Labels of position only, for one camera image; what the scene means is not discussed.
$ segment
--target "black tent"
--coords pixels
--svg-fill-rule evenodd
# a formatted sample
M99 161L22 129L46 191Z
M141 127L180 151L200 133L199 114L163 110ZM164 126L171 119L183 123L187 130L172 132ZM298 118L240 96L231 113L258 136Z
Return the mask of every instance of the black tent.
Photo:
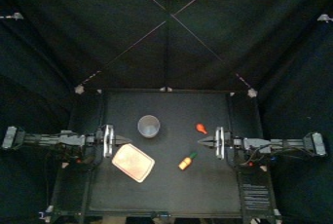
M65 130L96 90L254 90L264 138L318 131L330 153L333 22L322 14L333 17L331 0L0 0L1 139L12 125ZM0 222L45 207L44 160L34 150L1 153ZM271 177L290 223L331 223L331 157L282 159Z

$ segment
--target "orange bottle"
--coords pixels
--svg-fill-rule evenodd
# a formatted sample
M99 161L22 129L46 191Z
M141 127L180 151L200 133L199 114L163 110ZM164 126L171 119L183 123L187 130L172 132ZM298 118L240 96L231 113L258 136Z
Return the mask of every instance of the orange bottle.
M196 152L191 153L188 158L184 158L180 164L177 165L181 170L184 170L192 163L192 159L196 157Z
M196 125L196 131L198 131L198 132L202 132L203 134L207 134L207 131L206 131L206 128L204 128L204 125L203 125L203 124L198 124L198 125Z

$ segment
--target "black fabric wall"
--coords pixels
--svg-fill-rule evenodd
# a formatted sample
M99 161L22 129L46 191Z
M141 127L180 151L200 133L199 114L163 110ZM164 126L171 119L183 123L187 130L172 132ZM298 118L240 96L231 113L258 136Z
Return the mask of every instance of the black fabric wall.
M266 136L299 138L318 131L325 137L327 158L310 161L282 159L272 174L283 215L318 223L333 222L331 55L333 24L322 22L305 33L296 49L284 56L286 62L260 90Z
M14 10L0 0L1 15ZM6 127L54 133L70 113L68 82L28 21L0 20L0 139ZM0 154L0 223L34 223L54 179L52 157L20 150Z

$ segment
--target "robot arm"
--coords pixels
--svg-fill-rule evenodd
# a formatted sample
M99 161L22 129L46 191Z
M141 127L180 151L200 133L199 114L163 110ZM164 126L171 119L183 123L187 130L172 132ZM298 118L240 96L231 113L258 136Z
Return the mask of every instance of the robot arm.
M325 157L326 150L322 141L322 135L318 132L309 133L302 139L259 139L242 138L231 135L230 131L224 131L223 127L216 127L215 136L208 136L198 141L199 144L215 149L218 159L224 158L224 147L234 149L235 152L243 152L250 161L256 161L263 157L272 157L286 152L299 153L310 157Z
M112 125L104 125L95 133L77 134L61 131L58 134L30 134L18 127L8 127L2 150L17 150L22 146L49 147L61 153L62 159L81 159L87 147L103 146L103 157L109 158L115 146L131 142L129 139L115 135Z

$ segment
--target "red object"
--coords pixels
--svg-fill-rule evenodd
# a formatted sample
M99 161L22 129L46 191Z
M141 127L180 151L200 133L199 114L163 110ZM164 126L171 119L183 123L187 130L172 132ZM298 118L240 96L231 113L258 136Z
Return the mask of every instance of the red object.
M203 124L198 124L198 125L196 125L196 131L198 131L198 132L202 132L203 134L207 134L207 131L206 131L206 128L204 128L204 125L203 125Z

